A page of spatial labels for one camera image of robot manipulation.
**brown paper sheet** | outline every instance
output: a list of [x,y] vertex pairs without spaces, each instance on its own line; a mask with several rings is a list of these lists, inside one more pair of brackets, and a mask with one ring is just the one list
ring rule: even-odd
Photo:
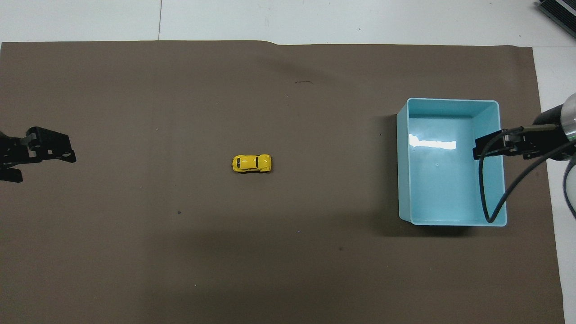
[[[531,48],[4,43],[0,130],[66,133],[78,162],[0,183],[0,321],[563,322],[544,167],[504,228],[399,219],[409,97],[540,112]],[[232,171],[259,153],[272,173]]]

